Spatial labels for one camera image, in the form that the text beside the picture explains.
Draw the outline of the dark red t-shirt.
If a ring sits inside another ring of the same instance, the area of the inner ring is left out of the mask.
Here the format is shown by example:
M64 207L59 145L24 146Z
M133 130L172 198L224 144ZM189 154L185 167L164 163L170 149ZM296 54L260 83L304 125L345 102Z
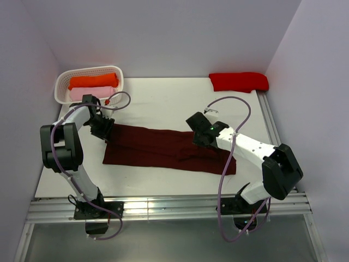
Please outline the dark red t-shirt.
M115 124L103 164L222 174L229 152L194 145L193 132Z

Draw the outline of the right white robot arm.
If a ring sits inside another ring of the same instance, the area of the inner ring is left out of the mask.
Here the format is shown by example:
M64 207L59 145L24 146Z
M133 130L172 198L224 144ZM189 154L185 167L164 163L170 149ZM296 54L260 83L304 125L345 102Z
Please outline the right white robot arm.
M231 151L261 170L261 178L244 185L233 198L221 200L221 213L239 215L257 210L264 199L284 200L303 178L303 172L288 145L265 144L239 134L228 124L210 123L205 114L196 112L186 120L194 132L193 143L206 148Z

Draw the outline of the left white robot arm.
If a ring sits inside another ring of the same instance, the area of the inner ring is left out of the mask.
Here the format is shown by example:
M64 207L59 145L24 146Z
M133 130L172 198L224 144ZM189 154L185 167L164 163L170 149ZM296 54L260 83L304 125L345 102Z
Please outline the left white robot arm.
M91 128L91 134L109 141L114 120L103 116L95 96L84 95L81 103L72 105L61 120L40 128L41 153L44 166L63 176L76 197L71 204L84 219L118 217L104 201L100 189L91 181L83 166L83 149L79 129Z

